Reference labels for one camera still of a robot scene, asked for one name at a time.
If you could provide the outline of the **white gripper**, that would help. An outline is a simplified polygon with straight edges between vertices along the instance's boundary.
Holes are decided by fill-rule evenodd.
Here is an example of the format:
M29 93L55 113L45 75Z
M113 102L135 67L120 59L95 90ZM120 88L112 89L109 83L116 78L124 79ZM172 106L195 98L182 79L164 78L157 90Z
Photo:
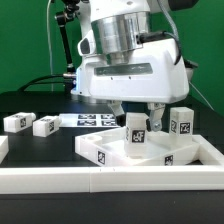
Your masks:
M77 69L76 93L111 100L115 117L123 116L121 101L145 102L148 131L162 129L165 104L184 99L189 84L180 46L174 38L143 43L128 52L125 64L108 65L103 54L85 55Z

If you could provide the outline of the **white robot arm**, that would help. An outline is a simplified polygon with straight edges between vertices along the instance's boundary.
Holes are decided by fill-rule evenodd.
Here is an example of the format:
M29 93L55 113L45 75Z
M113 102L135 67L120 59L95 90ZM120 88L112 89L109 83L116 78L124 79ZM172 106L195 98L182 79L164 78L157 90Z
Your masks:
M122 103L144 102L150 110L147 126L161 130L165 106L186 98L197 64L183 58L177 29L153 31L150 16L168 16L198 1L81 0L82 63L72 93L107 102L120 126L127 123Z

